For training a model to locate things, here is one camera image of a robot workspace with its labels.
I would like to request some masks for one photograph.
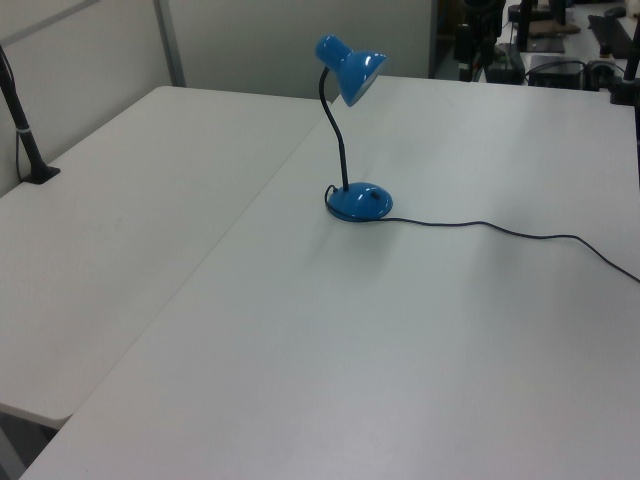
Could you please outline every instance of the white table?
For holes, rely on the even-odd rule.
[[[322,115],[160,88],[0,199],[0,411],[59,428]]]
[[[384,77],[336,105],[392,215],[640,272],[631,108]],[[570,241],[341,222],[339,179],[321,122],[24,479],[635,480],[640,285]]]

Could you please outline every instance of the black stand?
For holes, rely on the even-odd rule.
[[[627,68],[624,70],[622,78],[616,77],[611,90],[611,103],[614,105],[639,106],[640,81],[636,79],[638,62],[640,61],[640,22],[636,24],[636,31],[633,34]]]
[[[347,157],[344,153],[344,141],[342,140],[342,134],[340,133],[338,124],[333,118],[333,115],[331,115],[331,110],[329,110],[329,105],[327,104],[327,98],[325,97],[325,94],[324,94],[324,82],[327,79],[328,74],[329,74],[329,68],[324,67],[324,70],[322,71],[322,75],[320,75],[320,103],[322,103],[322,108],[324,108],[324,113],[326,113],[327,117],[329,117],[329,121],[331,122],[333,131],[336,132],[336,136],[338,137],[338,150],[340,150],[340,169],[342,170],[342,189],[345,192],[348,192],[349,179],[347,178]]]
[[[13,122],[16,125],[16,131],[20,135],[24,149],[31,162],[31,175],[28,175],[23,179],[24,182],[35,183],[41,185],[50,178],[60,173],[59,168],[49,167],[42,161],[40,151],[36,145],[36,141],[31,133],[31,127],[27,122],[27,117],[24,114],[20,99],[16,92],[16,85],[11,73],[11,67],[7,61],[7,57],[0,46],[0,88],[2,88],[2,94],[7,102]]]

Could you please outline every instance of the power cord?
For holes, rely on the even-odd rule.
[[[524,74],[524,78],[527,78],[531,73],[537,73],[540,72],[542,70],[546,70],[547,68],[552,68],[552,67],[558,67],[560,65],[569,65],[569,64],[577,64],[577,65],[582,65],[582,70],[580,70],[580,73],[583,74],[584,76],[584,71],[587,68],[587,64],[580,61],[580,60],[559,60],[557,62],[549,62],[549,63],[545,63],[544,65],[539,65],[535,68],[532,68],[531,70],[529,70],[528,72],[526,72]]]
[[[335,193],[336,190],[337,190],[337,188],[336,188],[335,185],[329,185],[327,187],[327,190],[325,190],[325,192],[324,192],[324,204],[325,204],[325,207],[327,208],[327,210],[329,212],[335,212],[335,213],[337,213],[337,214],[339,214],[341,216],[348,216],[348,215],[345,215],[343,212],[340,212],[336,208],[332,207],[329,204],[329,192]],[[420,225],[420,226],[423,226],[423,227],[460,228],[460,227],[471,227],[471,226],[475,226],[475,225],[483,225],[485,227],[490,227],[490,228],[493,228],[494,230],[498,230],[499,232],[506,233],[508,235],[513,235],[514,237],[529,238],[531,240],[553,240],[553,239],[557,239],[557,238],[567,238],[567,239],[571,239],[571,240],[577,240],[578,242],[582,243],[585,247],[587,247],[589,250],[591,250],[593,253],[598,255],[607,265],[609,265],[610,267],[615,268],[619,272],[625,274],[627,277],[631,278],[636,283],[640,283],[640,278],[632,275],[631,273],[627,272],[623,268],[619,267],[618,265],[616,265],[615,263],[613,263],[612,261],[607,259],[604,255],[602,255],[600,252],[598,252],[595,248],[593,248],[591,245],[589,245],[586,241],[584,241],[582,238],[578,237],[577,235],[570,235],[570,234],[529,235],[527,233],[520,233],[520,232],[515,232],[513,230],[508,230],[506,228],[499,227],[498,225],[494,225],[493,223],[485,222],[483,220],[475,220],[475,221],[472,221],[472,222],[463,222],[463,223],[433,223],[433,222],[421,222],[419,220],[411,220],[409,218],[401,218],[401,217],[380,218],[380,219],[375,219],[375,220],[365,219],[365,218],[354,218],[354,219],[358,220],[360,222],[364,222],[364,223],[370,223],[370,222],[398,222],[398,223],[410,223],[410,224],[413,224],[413,225]]]

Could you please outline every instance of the lamp shade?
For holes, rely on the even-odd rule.
[[[360,100],[387,60],[376,52],[354,52],[335,35],[320,39],[316,56],[335,73],[340,95],[349,107]]]

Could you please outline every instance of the black cable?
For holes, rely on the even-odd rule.
[[[22,183],[20,175],[20,134],[16,131],[16,173],[18,174],[18,182]]]
[[[525,73],[524,77],[527,78],[529,76],[529,74],[536,73],[536,72],[539,72],[541,70],[546,70],[547,68],[558,67],[560,65],[568,65],[568,64],[582,65],[582,69],[583,70],[585,68],[587,68],[587,64],[582,62],[582,61],[580,61],[580,60],[559,60],[557,62],[549,62],[549,63],[545,63],[544,65],[538,65],[537,67],[532,68],[527,73]]]
[[[336,189],[335,185],[329,185],[327,187],[327,189],[325,190],[325,192],[324,192],[324,204],[325,204],[325,207],[327,208],[327,210],[329,210],[329,212],[335,212],[335,213],[337,213],[337,214],[339,214],[339,215],[341,215],[343,217],[349,217],[350,215],[346,215],[346,214],[340,212],[339,210],[337,210],[336,208],[332,207],[331,205],[329,205],[329,191],[331,191],[333,193],[336,190],[337,189]],[[474,225],[483,225],[485,227],[490,227],[490,228],[493,228],[494,230],[498,230],[499,232],[506,233],[508,235],[513,235],[514,237],[528,238],[528,239],[531,239],[531,240],[553,240],[553,239],[557,239],[557,238],[567,238],[567,239],[571,239],[571,240],[577,240],[578,242],[582,243],[585,247],[587,247],[589,250],[591,250],[593,253],[598,255],[607,265],[609,265],[610,267],[615,268],[619,272],[625,274],[627,277],[631,278],[635,282],[640,283],[640,278],[632,275],[631,273],[627,272],[623,268],[619,267],[618,265],[616,265],[615,263],[613,263],[612,261],[607,259],[604,255],[602,255],[600,252],[598,252],[595,248],[593,248],[585,240],[583,240],[582,238],[578,237],[577,235],[570,235],[570,234],[529,235],[527,233],[514,232],[513,230],[508,230],[506,228],[499,227],[498,225],[494,225],[493,223],[485,222],[484,220],[475,220],[475,221],[472,221],[472,222],[463,222],[463,223],[421,222],[419,220],[411,220],[411,219],[408,219],[408,218],[401,218],[401,217],[379,218],[379,219],[374,219],[374,220],[355,217],[354,220],[358,220],[358,221],[364,222],[364,223],[370,223],[370,222],[399,222],[399,223],[410,223],[410,224],[413,224],[413,225],[420,225],[420,226],[423,226],[423,227],[447,227],[447,228],[459,228],[459,227],[471,227],[471,226],[474,226]]]

